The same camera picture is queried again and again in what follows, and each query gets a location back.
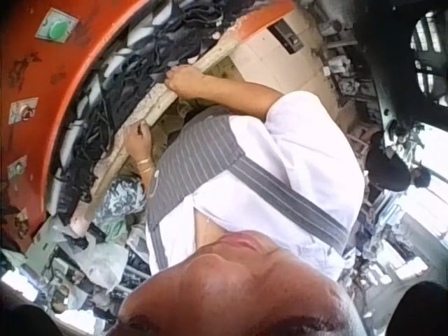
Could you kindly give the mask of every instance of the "green sticker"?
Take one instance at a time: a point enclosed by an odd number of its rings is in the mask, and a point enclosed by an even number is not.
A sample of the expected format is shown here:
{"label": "green sticker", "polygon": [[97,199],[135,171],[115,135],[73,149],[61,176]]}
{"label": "green sticker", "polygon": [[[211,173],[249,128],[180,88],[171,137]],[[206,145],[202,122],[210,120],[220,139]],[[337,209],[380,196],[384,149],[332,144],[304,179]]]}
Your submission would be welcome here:
{"label": "green sticker", "polygon": [[36,37],[48,41],[63,43],[78,24],[78,19],[60,10],[51,8],[42,20]]}

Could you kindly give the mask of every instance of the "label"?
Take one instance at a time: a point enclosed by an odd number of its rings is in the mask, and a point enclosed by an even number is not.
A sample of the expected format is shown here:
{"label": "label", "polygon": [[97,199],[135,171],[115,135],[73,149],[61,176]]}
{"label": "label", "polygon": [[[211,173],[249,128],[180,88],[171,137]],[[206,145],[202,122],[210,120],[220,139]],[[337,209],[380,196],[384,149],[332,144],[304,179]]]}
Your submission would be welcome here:
{"label": "label", "polygon": [[77,18],[51,8],[37,29],[36,38],[64,43],[77,24]]}
{"label": "label", "polygon": [[14,101],[9,109],[9,125],[27,121],[34,117],[39,99],[29,98],[20,101]]}
{"label": "label", "polygon": [[28,213],[26,208],[21,210],[21,212],[15,216],[14,226],[20,239],[24,239],[29,234]]}
{"label": "label", "polygon": [[16,176],[23,175],[23,173],[25,173],[26,168],[27,168],[27,156],[25,155],[8,166],[8,179],[12,180]]}

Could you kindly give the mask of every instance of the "apron strap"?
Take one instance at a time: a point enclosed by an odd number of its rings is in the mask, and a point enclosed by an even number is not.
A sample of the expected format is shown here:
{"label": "apron strap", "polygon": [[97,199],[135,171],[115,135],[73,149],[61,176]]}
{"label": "apron strap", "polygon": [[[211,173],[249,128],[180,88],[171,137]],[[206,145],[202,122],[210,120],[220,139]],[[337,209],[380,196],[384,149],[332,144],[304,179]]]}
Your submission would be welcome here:
{"label": "apron strap", "polygon": [[165,247],[163,247],[162,235],[160,234],[160,225],[156,225],[152,230],[149,230],[149,235],[153,243],[155,261],[160,271],[168,268],[168,258],[165,254]]}
{"label": "apron strap", "polygon": [[324,210],[246,156],[228,170],[280,214],[342,255],[349,232]]}

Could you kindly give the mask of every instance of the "wrist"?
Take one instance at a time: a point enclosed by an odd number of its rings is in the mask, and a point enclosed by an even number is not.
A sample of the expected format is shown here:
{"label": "wrist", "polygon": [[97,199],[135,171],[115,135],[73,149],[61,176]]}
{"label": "wrist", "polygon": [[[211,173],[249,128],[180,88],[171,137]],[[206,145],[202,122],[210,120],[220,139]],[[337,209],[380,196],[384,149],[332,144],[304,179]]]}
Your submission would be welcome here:
{"label": "wrist", "polygon": [[216,79],[219,78],[203,74],[200,85],[197,86],[197,92],[196,92],[197,98],[208,100],[210,97],[210,92],[216,86],[215,85]]}
{"label": "wrist", "polygon": [[152,162],[138,164],[137,169],[139,170],[140,175],[147,173],[152,174],[155,169],[155,165]]}

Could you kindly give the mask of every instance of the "short sleeve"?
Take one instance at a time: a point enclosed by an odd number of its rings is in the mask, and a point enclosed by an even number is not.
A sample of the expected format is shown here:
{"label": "short sleeve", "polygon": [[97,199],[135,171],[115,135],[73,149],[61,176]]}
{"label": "short sleeve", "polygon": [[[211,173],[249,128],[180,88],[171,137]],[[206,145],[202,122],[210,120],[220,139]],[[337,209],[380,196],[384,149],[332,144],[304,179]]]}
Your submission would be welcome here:
{"label": "short sleeve", "polygon": [[310,92],[292,92],[280,98],[267,113],[265,126],[277,141],[334,158],[353,155],[347,138],[319,98]]}

